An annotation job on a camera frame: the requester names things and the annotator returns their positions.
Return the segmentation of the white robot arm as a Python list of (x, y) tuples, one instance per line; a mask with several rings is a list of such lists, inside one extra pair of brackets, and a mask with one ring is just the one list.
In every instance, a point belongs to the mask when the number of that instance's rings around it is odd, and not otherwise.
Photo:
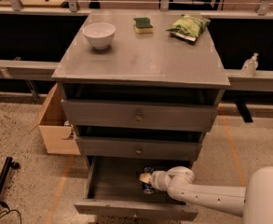
[(246, 187), (196, 185), (194, 172), (183, 166), (143, 173), (140, 180), (173, 200), (241, 217), (243, 224), (273, 224), (273, 166), (254, 172)]

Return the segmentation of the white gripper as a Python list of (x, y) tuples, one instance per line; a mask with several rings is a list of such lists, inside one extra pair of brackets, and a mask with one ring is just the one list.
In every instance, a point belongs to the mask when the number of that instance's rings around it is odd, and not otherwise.
[(150, 184), (154, 189), (166, 191), (171, 178), (165, 171), (154, 171), (152, 174), (140, 174), (139, 180), (145, 184)]

